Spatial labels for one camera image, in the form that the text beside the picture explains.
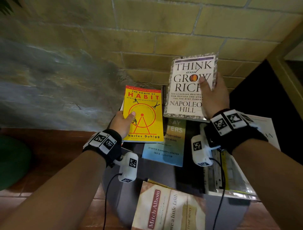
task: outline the wire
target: wire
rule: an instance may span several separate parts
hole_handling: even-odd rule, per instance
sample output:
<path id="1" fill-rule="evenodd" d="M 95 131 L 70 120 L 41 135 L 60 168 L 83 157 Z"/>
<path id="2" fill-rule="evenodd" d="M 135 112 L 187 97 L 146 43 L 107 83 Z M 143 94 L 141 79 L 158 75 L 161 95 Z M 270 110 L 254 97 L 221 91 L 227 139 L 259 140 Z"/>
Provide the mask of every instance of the wire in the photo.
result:
<path id="1" fill-rule="evenodd" d="M 212 227 L 213 230 L 215 230 L 215 227 L 216 227 L 216 222 L 217 222 L 217 218 L 218 218 L 218 215 L 219 215 L 219 211 L 220 211 L 220 208 L 221 208 L 221 205 L 222 205 L 222 201 L 223 201 L 223 197 L 224 197 L 224 193 L 225 193 L 225 174 L 224 174 L 224 170 L 223 170 L 223 167 L 222 165 L 214 158 L 209 158 L 210 160 L 213 160 L 215 162 L 217 162 L 218 165 L 220 165 L 221 167 L 221 170 L 222 170 L 222 178 L 223 178 L 223 181 L 222 181 L 222 185 L 223 185 L 223 193 L 222 193 L 222 197 L 221 197 L 221 200 L 220 200 L 220 204 L 219 204 L 219 207 L 218 207 L 218 211 L 217 211 L 217 214 L 216 214 L 216 217 L 215 217 L 215 221 L 214 221 L 214 226 Z"/>
<path id="2" fill-rule="evenodd" d="M 111 184 L 112 180 L 116 177 L 116 176 L 121 176 L 122 173 L 118 173 L 116 175 L 114 175 L 111 180 L 109 181 L 107 188 L 106 188 L 106 193 L 105 193 L 105 205 L 104 205 L 104 224 L 103 224 L 103 230 L 105 229 L 105 222 L 106 222 L 106 201 L 107 201 L 107 192 L 108 192 L 108 188 L 109 185 Z"/>

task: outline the forearm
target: forearm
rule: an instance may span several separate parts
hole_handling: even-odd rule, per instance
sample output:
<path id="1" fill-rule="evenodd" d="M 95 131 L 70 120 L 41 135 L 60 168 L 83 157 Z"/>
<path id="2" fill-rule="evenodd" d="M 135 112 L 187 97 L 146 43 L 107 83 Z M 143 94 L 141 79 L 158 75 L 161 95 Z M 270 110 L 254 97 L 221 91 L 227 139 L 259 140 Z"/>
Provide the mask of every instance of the forearm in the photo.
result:
<path id="1" fill-rule="evenodd" d="M 303 229 L 303 167 L 271 144 L 249 139 L 234 158 L 281 229 Z"/>
<path id="2" fill-rule="evenodd" d="M 27 198 L 0 230 L 76 229 L 105 168 L 99 154 L 85 151 Z"/>

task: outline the ferris wheel illustration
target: ferris wheel illustration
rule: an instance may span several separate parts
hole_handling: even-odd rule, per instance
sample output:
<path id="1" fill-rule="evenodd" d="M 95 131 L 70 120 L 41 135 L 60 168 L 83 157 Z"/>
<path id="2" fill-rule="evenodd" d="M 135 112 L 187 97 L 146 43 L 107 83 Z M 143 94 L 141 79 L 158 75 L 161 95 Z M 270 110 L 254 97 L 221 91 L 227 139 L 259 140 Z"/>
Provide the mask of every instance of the ferris wheel illustration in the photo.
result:
<path id="1" fill-rule="evenodd" d="M 147 104 L 138 103 L 129 109 L 128 114 L 132 113 L 133 111 L 136 112 L 136 116 L 132 122 L 132 125 L 135 126 L 135 129 L 133 132 L 130 132 L 130 134 L 156 135 L 150 133 L 148 129 L 156 120 L 155 110 Z"/>

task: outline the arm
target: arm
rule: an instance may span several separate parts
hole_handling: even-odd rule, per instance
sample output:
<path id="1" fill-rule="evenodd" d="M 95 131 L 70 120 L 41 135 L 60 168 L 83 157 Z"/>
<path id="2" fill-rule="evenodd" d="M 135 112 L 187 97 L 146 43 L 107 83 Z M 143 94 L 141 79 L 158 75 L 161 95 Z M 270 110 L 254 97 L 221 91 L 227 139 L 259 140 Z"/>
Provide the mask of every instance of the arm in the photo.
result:
<path id="1" fill-rule="evenodd" d="M 110 129 L 124 138 L 133 117 L 130 114 L 124 119 L 122 111 L 117 112 Z M 106 161 L 98 153 L 83 152 L 27 198 L 3 222 L 0 230 L 77 229 L 105 168 Z"/>
<path id="2" fill-rule="evenodd" d="M 204 78 L 199 81 L 209 118 L 229 108 L 228 91 L 220 74 L 213 91 Z M 302 229 L 303 166 L 262 140 L 246 140 L 232 154 L 279 227 Z"/>

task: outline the wrist strap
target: wrist strap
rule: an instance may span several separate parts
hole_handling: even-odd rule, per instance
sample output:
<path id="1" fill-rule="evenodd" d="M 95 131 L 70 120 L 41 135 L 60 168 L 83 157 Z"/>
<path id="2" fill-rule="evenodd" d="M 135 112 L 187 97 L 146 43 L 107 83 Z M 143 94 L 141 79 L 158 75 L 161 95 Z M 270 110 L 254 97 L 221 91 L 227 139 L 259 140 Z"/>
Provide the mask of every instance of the wrist strap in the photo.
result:
<path id="1" fill-rule="evenodd" d="M 213 142 L 221 145 L 230 154 L 248 139 L 268 141 L 252 119 L 236 110 L 219 111 L 209 125 L 210 128 L 205 129 L 206 135 L 210 135 Z"/>
<path id="2" fill-rule="evenodd" d="M 115 130 L 106 129 L 103 132 L 95 133 L 83 146 L 83 151 L 92 150 L 101 155 L 106 166 L 110 165 L 117 156 L 121 156 L 122 138 Z"/>

